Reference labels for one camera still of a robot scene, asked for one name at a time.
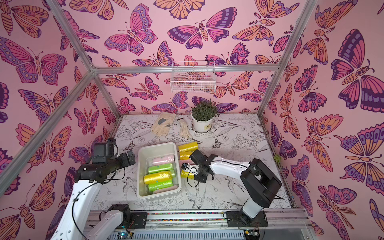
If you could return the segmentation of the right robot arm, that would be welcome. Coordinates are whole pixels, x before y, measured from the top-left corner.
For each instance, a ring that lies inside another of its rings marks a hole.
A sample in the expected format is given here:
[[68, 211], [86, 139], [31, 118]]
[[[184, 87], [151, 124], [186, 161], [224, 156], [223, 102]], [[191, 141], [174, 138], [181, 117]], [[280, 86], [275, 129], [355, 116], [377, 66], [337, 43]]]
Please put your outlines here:
[[268, 209], [274, 200], [281, 198], [278, 192], [282, 182], [260, 159], [237, 162], [218, 155], [207, 157], [195, 150], [190, 155], [190, 160], [197, 166], [194, 180], [198, 183], [206, 183], [209, 175], [212, 178], [223, 175], [243, 183], [249, 197], [239, 211], [225, 214], [229, 227], [246, 227], [257, 222], [267, 225], [263, 210]]

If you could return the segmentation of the yellow bag roll small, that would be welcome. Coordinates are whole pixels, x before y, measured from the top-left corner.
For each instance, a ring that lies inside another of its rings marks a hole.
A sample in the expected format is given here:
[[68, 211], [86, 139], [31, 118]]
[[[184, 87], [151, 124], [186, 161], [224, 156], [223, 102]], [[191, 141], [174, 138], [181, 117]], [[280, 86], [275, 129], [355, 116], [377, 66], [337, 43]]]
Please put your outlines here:
[[182, 178], [188, 178], [188, 179], [194, 179], [194, 174], [190, 173], [189, 171], [181, 170], [181, 177]]

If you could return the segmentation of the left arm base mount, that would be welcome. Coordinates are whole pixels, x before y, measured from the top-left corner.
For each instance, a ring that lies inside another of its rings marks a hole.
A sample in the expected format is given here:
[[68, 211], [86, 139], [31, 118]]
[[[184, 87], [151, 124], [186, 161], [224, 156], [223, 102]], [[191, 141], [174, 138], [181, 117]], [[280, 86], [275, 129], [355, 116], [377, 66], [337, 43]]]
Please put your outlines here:
[[147, 212], [134, 212], [131, 213], [128, 220], [123, 220], [119, 229], [144, 229], [147, 224], [148, 213]]

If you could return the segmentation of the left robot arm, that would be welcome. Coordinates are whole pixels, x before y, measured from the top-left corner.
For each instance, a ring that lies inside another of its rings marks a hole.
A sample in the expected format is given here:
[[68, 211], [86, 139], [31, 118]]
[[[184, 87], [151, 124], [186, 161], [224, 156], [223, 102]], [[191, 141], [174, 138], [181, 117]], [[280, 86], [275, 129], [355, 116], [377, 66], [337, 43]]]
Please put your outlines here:
[[103, 219], [88, 234], [84, 233], [93, 202], [102, 185], [110, 182], [108, 175], [135, 163], [134, 153], [128, 151], [103, 163], [82, 165], [78, 169], [70, 201], [51, 239], [106, 240], [120, 225], [129, 225], [132, 222], [130, 207], [127, 204], [117, 204], [107, 210]]

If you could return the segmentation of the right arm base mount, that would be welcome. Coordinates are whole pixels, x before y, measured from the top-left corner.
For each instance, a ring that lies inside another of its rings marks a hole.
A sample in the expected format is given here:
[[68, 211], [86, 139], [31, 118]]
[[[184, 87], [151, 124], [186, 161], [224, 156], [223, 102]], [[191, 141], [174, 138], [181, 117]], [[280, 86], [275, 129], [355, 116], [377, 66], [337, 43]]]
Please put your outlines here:
[[264, 211], [260, 211], [256, 217], [250, 218], [242, 211], [227, 211], [223, 217], [227, 221], [228, 227], [267, 227], [268, 220]]

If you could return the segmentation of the pink bag roll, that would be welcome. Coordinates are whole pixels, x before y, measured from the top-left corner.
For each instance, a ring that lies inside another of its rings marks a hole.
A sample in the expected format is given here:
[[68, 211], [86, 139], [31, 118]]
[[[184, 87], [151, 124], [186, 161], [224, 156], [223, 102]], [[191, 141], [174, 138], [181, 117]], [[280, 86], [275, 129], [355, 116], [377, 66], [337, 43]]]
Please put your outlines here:
[[169, 191], [173, 191], [173, 190], [177, 190], [178, 189], [178, 185], [173, 185], [171, 187], [167, 187], [167, 188], [163, 188], [163, 189], [159, 189], [159, 190], [155, 190], [153, 192], [153, 194], [160, 194], [160, 193], [165, 193], [165, 192], [169, 192]]
[[164, 164], [171, 164], [175, 162], [174, 155], [168, 155], [163, 157], [158, 157], [152, 160], [153, 166], [159, 166]]

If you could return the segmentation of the green bag roll bottom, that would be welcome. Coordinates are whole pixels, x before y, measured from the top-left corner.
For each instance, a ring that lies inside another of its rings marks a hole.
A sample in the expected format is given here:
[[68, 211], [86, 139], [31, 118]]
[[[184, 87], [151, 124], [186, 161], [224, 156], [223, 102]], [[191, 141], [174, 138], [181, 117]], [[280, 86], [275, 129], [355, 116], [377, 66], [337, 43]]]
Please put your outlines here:
[[165, 189], [165, 188], [169, 188], [169, 187], [172, 187], [172, 186], [173, 186], [173, 180], [169, 179], [169, 180], [166, 180], [166, 181], [149, 184], [148, 185], [148, 189], [149, 189], [150, 192], [153, 193], [154, 191]]

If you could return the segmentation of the pink bag roll bottom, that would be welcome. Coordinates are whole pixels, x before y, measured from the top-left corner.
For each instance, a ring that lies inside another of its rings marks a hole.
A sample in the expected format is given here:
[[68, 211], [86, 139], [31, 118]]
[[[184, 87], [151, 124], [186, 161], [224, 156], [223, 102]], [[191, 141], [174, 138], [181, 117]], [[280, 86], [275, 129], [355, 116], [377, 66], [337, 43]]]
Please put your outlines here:
[[153, 194], [160, 194], [160, 193], [165, 193], [165, 192], [169, 192], [169, 191], [173, 191], [173, 190], [177, 190], [178, 189], [178, 185], [173, 185], [171, 187], [167, 187], [167, 188], [163, 188], [163, 189], [159, 189], [159, 190], [155, 190], [153, 192]]

